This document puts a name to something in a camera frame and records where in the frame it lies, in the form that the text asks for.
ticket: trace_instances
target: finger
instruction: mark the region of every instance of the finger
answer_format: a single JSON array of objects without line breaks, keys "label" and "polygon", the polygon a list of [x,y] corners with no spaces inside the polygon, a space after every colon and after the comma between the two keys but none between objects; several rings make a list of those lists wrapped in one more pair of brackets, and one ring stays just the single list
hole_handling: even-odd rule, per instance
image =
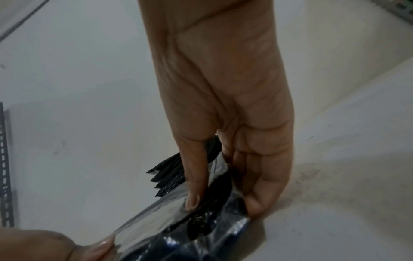
[{"label": "finger", "polygon": [[259,177],[245,196],[248,215],[259,217],[267,212],[280,197],[290,178],[293,162],[293,148],[282,153],[268,156],[256,156],[259,165]]},{"label": "finger", "polygon": [[77,247],[70,254],[69,261],[98,261],[114,246],[115,236],[109,236],[91,246]]},{"label": "finger", "polygon": [[208,187],[208,161],[203,141],[175,137],[184,166],[185,180],[189,194],[186,209],[195,209]]}]

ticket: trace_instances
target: hand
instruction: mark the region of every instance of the hand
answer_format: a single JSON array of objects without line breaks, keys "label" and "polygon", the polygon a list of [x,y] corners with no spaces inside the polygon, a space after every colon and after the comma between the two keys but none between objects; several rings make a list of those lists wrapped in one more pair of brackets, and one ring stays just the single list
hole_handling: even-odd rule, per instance
[{"label": "hand", "polygon": [[0,228],[2,261],[112,261],[114,236],[91,246],[77,246],[59,233]]},{"label": "hand", "polygon": [[294,112],[272,0],[140,0],[161,98],[189,187],[208,182],[203,143],[216,132],[250,216],[269,210],[293,160]]}]

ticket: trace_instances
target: black plastic bag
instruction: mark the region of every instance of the black plastic bag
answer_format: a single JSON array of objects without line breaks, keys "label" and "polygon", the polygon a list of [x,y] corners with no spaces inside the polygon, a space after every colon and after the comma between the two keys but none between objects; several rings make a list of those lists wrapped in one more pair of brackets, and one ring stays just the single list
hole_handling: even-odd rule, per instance
[{"label": "black plastic bag", "polygon": [[222,261],[249,219],[217,137],[206,144],[210,185],[199,206],[185,210],[188,190],[179,154],[153,168],[162,198],[115,231],[117,261]]}]

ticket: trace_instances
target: dark edge line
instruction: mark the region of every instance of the dark edge line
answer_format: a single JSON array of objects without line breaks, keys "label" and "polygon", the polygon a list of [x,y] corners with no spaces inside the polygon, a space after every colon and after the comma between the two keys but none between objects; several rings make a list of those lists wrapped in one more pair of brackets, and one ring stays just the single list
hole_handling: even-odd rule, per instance
[{"label": "dark edge line", "polygon": [[0,43],[6,39],[14,30],[19,28],[24,22],[26,22],[32,15],[34,15],[37,11],[39,11],[44,5],[46,5],[50,0],[43,1],[39,6],[37,6],[33,11],[31,11],[28,15],[26,15],[22,20],[11,26],[7,29],[3,34],[0,35]]},{"label": "dark edge line", "polygon": [[2,227],[14,227],[14,211],[10,180],[9,154],[7,150],[6,122],[3,103],[0,102],[0,130],[3,146],[0,146],[0,215]]}]

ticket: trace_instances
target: plastic packaging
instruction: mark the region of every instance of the plastic packaging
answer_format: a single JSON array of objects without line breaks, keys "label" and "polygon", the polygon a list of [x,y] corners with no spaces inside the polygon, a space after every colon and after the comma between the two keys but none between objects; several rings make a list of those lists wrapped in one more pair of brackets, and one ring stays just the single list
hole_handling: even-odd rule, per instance
[{"label": "plastic packaging", "polygon": [[222,261],[245,231],[249,219],[218,138],[207,142],[210,185],[199,206],[185,210],[188,195],[179,154],[150,172],[162,175],[163,197],[115,231],[116,261]]}]

